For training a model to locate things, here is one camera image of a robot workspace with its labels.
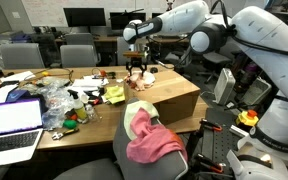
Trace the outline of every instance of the cardboard box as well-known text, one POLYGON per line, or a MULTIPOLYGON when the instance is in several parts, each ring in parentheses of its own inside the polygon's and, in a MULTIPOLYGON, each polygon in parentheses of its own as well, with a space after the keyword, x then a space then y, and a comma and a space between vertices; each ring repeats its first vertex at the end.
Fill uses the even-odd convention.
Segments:
POLYGON ((125 99, 137 97, 151 102, 164 125, 192 116, 200 88, 174 71, 160 72, 154 76, 154 85, 145 91, 136 91, 125 84, 125 99))

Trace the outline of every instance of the floor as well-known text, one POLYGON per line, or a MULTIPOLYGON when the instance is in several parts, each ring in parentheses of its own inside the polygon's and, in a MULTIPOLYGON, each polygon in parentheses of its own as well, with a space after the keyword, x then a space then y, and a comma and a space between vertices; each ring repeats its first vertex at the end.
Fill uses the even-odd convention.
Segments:
MULTIPOLYGON (((224 110, 225 107, 218 106, 213 102, 215 97, 212 93, 217 79, 211 79, 208 84, 204 84, 207 76, 196 75, 196 72, 200 71, 205 71, 205 69, 199 63, 192 63, 185 68, 185 73, 189 74, 192 77, 192 82, 201 89, 201 98, 209 107, 224 110)), ((188 134, 184 134, 181 137, 186 142, 188 134)), ((54 179, 57 175, 72 167, 103 157, 114 159, 112 144, 60 151, 37 151, 31 161, 11 165, 3 180, 54 179)))

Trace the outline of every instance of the green object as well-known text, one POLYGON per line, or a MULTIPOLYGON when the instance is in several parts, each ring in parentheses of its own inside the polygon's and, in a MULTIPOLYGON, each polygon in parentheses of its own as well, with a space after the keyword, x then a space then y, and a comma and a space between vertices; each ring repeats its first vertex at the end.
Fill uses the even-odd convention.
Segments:
POLYGON ((74 120, 68 120, 67 119, 64 121, 63 126, 66 127, 67 129, 74 129, 74 128, 76 128, 77 123, 74 120))

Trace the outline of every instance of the pink towel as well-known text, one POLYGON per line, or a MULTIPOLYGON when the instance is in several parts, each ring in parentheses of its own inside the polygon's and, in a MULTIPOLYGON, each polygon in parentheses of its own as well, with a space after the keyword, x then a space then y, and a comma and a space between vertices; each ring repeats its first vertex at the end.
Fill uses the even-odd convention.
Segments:
POLYGON ((172 151, 181 151, 185 160, 187 153, 181 138, 162 124, 151 124, 150 115, 140 108, 131 122, 137 136, 127 148, 127 157, 138 163, 152 163, 172 151))

